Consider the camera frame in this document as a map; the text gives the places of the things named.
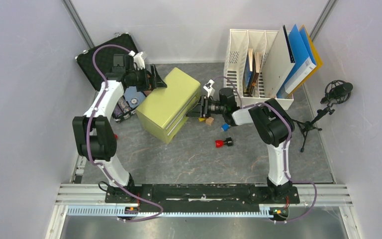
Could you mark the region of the orange plastic folder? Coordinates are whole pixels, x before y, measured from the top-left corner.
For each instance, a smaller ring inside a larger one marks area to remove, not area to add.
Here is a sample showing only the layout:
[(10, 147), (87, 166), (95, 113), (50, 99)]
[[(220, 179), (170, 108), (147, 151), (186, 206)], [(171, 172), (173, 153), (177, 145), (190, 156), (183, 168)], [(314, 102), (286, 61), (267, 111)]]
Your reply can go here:
[(305, 81), (307, 81), (323, 65), (323, 62), (322, 62), (322, 60), (321, 60), (321, 58), (317, 52), (317, 49), (315, 48), (315, 46), (313, 44), (313, 42), (312, 42), (311, 46), (312, 46), (313, 51), (314, 51), (314, 57), (315, 57), (315, 60), (317, 62), (317, 67), (308, 75), (308, 77), (303, 81), (303, 83), (305, 83)]

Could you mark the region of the Animal Farm book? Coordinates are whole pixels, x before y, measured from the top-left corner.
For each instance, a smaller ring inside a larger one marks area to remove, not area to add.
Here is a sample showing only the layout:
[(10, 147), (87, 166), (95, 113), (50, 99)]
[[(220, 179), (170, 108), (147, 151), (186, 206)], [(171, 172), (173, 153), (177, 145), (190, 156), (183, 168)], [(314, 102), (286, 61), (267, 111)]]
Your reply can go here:
[(245, 67), (243, 72), (243, 92), (245, 92), (248, 88), (248, 84), (251, 80), (252, 72), (253, 72), (253, 48), (248, 48), (247, 55), (246, 55), (246, 61), (245, 61)]

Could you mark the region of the white paper box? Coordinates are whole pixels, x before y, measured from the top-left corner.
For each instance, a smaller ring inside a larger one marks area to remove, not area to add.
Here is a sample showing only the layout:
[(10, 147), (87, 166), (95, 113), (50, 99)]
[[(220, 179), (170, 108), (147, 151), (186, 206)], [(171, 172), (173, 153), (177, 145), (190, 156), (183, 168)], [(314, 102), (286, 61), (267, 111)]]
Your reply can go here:
[(295, 65), (286, 26), (278, 31), (262, 67), (265, 97), (274, 98)]

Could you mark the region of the brown small book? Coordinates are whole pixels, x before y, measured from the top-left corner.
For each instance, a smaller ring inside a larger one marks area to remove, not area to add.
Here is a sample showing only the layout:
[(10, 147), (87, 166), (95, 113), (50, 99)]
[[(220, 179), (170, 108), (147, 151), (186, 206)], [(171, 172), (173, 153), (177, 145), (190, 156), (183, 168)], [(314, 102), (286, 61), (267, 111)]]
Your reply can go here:
[(255, 92), (255, 88), (258, 84), (261, 67), (263, 61), (263, 54), (261, 52), (253, 53), (253, 66), (252, 66), (252, 76), (248, 85), (247, 93), (249, 97), (252, 97)]

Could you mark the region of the green drawer cabinet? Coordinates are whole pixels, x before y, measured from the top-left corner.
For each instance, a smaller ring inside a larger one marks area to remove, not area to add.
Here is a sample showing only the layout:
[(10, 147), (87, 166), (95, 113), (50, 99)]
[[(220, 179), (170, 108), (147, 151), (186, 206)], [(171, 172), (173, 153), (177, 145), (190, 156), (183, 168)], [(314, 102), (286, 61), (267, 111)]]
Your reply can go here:
[(169, 144), (188, 120), (187, 112), (198, 103), (201, 83), (174, 68), (164, 78), (166, 88), (157, 88), (136, 109), (142, 127)]

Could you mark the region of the blue plastic folder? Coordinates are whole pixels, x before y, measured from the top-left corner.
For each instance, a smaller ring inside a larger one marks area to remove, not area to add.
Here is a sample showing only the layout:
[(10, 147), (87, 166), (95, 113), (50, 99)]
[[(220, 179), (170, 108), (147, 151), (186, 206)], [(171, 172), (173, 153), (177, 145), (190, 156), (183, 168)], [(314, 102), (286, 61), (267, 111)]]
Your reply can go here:
[(288, 98), (317, 67), (311, 38), (305, 26), (296, 24), (288, 34), (295, 64), (277, 93), (277, 98)]

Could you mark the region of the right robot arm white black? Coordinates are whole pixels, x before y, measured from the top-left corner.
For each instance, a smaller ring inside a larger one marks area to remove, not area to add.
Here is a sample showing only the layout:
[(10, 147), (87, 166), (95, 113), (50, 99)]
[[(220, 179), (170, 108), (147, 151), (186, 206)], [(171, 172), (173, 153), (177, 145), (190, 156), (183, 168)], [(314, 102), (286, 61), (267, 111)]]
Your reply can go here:
[(229, 126), (244, 124), (255, 126), (259, 137), (268, 149), (268, 198), (273, 203), (282, 202), (292, 187), (288, 169), (288, 148), (294, 124), (286, 111), (274, 98), (239, 107), (233, 90), (222, 88), (217, 101), (211, 96), (202, 96), (186, 115), (207, 119), (213, 114), (222, 115)]

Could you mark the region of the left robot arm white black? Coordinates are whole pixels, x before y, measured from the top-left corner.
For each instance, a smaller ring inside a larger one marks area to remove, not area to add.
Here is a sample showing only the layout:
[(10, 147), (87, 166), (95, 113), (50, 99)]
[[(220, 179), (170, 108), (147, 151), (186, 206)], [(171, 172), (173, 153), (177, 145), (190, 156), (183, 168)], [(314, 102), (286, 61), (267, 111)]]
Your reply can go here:
[(167, 87), (155, 65), (151, 65), (150, 70), (146, 69), (145, 58), (144, 52), (115, 54), (112, 69), (105, 74), (93, 58), (92, 63), (103, 82), (90, 108), (72, 121), (79, 155), (103, 172), (108, 179), (108, 191), (117, 192), (119, 199), (125, 203), (136, 198), (136, 189), (132, 176), (117, 158), (117, 139), (109, 118), (125, 89), (133, 87), (144, 92)]

